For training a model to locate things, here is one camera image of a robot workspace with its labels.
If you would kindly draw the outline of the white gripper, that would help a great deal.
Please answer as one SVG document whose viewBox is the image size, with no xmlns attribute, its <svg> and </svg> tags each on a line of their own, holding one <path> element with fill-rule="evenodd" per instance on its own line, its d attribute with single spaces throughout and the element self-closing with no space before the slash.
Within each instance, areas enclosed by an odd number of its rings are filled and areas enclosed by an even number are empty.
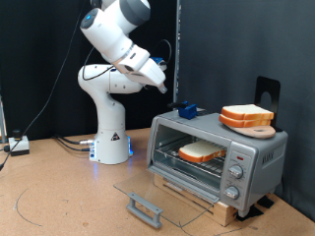
<svg viewBox="0 0 315 236">
<path fill-rule="evenodd" d="M 161 93 L 166 93 L 165 74 L 151 58 L 136 72 L 127 74 L 127 78 L 142 85 L 155 86 Z"/>
</svg>

